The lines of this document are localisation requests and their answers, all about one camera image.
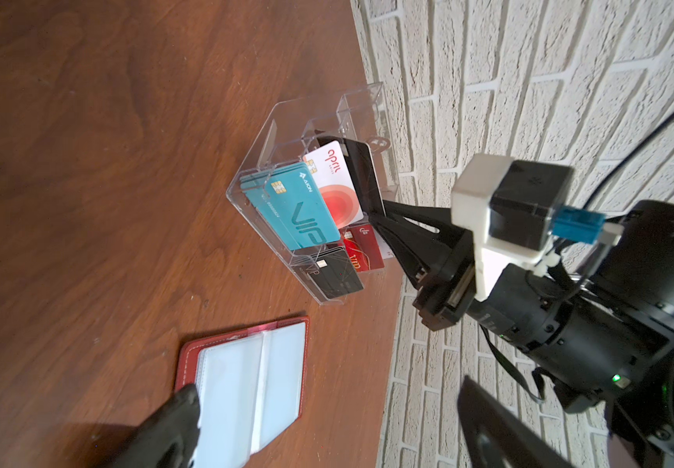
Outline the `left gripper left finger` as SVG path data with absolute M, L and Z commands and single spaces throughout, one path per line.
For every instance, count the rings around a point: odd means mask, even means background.
M 137 426 L 101 467 L 192 467 L 200 438 L 200 395 L 191 383 Z

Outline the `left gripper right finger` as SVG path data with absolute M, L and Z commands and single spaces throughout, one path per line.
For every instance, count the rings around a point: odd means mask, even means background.
M 468 376 L 457 407 L 472 467 L 572 467 Z

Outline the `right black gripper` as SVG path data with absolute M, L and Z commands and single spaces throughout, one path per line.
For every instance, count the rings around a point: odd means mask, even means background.
M 465 231 L 451 249 L 439 233 L 459 231 L 449 208 L 384 203 L 385 214 L 370 214 L 369 221 L 393 251 L 411 283 L 420 283 L 413 306 L 422 324 L 432 332 L 454 327 L 473 303 L 476 293 L 473 237 Z

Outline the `red leather card holder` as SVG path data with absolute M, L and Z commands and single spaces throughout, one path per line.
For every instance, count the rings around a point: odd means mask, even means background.
M 194 384 L 194 467 L 243 467 L 302 414 L 310 318 L 273 321 L 184 344 L 177 390 Z

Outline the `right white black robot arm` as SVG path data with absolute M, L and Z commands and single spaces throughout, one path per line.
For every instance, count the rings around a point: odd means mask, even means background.
M 551 381 L 566 413 L 604 403 L 610 432 L 638 464 L 674 465 L 674 205 L 645 200 L 617 218 L 623 237 L 593 253 L 598 268 L 584 284 L 562 266 L 537 278 L 508 265 L 486 300 L 475 298 L 472 235 L 448 210 L 389 202 L 369 220 L 416 289 L 427 328 L 473 319 L 534 362 L 524 378 L 496 354 L 534 401 Z

